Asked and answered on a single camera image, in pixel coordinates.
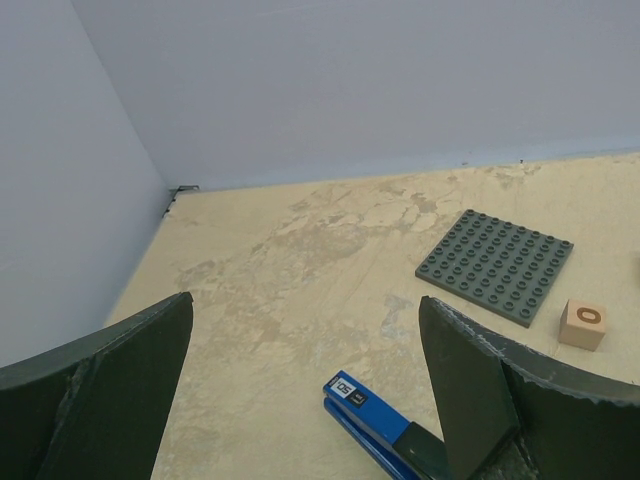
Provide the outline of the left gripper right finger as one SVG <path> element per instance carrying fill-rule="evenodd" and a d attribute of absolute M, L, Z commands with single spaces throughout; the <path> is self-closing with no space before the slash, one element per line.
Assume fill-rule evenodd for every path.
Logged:
<path fill-rule="evenodd" d="M 456 479 L 636 479 L 639 388 L 565 364 L 434 297 L 421 343 Z"/>

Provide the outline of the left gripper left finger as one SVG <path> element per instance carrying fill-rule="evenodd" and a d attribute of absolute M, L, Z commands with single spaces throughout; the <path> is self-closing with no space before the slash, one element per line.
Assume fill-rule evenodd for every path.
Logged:
<path fill-rule="evenodd" d="M 148 479 L 193 328 L 174 294 L 1 370 L 4 479 Z"/>

